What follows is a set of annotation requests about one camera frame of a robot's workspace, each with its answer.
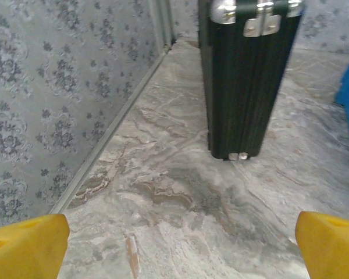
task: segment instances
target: yellow object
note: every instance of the yellow object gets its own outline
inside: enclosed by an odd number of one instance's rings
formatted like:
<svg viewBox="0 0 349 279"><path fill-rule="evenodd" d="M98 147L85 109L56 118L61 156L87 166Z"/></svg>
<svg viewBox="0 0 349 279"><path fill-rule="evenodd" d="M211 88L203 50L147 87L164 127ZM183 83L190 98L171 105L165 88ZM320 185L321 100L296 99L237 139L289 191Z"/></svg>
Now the yellow object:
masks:
<svg viewBox="0 0 349 279"><path fill-rule="evenodd" d="M301 212L296 240L311 279L349 279L349 220Z"/></svg>
<svg viewBox="0 0 349 279"><path fill-rule="evenodd" d="M56 279L67 249L62 214L0 228L0 279Z"/></svg>

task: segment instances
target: marble floor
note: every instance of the marble floor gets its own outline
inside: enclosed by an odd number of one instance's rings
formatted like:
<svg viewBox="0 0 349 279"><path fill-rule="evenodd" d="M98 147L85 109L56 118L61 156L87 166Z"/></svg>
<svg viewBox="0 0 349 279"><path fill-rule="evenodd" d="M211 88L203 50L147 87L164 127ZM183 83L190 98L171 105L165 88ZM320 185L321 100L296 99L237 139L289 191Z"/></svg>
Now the marble floor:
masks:
<svg viewBox="0 0 349 279"><path fill-rule="evenodd" d="M295 50L257 158L207 150L197 44L179 41L69 205L59 278L309 278L297 216L349 218L349 56Z"/></svg>

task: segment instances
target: wallpaper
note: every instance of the wallpaper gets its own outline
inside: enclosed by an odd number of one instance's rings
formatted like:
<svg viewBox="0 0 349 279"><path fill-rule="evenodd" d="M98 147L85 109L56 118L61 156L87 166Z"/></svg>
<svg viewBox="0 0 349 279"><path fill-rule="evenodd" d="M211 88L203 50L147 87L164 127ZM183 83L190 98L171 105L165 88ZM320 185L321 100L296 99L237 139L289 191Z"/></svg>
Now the wallpaper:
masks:
<svg viewBox="0 0 349 279"><path fill-rule="evenodd" d="M148 0L0 0L0 226L49 212L157 57Z"/></svg>
<svg viewBox="0 0 349 279"><path fill-rule="evenodd" d="M196 37L198 0L170 0L179 37ZM296 47L349 53L349 0L307 0Z"/></svg>

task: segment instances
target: suitcase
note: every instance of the suitcase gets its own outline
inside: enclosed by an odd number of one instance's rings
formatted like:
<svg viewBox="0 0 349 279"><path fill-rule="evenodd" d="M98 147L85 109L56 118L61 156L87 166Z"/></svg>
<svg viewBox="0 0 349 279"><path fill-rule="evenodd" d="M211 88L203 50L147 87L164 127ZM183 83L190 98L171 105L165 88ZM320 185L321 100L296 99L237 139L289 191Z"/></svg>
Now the suitcase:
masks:
<svg viewBox="0 0 349 279"><path fill-rule="evenodd" d="M208 146L217 159L257 156L304 0L198 0Z"/></svg>

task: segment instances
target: gray patterned wallpaper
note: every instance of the gray patterned wallpaper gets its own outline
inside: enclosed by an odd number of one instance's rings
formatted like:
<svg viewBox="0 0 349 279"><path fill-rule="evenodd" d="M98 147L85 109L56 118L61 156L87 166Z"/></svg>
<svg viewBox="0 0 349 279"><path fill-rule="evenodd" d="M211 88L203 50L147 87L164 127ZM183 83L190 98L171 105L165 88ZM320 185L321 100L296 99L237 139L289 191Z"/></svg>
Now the gray patterned wallpaper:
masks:
<svg viewBox="0 0 349 279"><path fill-rule="evenodd" d="M148 0L0 0L0 226L49 212L157 57Z"/></svg>
<svg viewBox="0 0 349 279"><path fill-rule="evenodd" d="M198 0L170 0L179 37L196 37ZM296 47L349 53L349 0L307 0Z"/></svg>

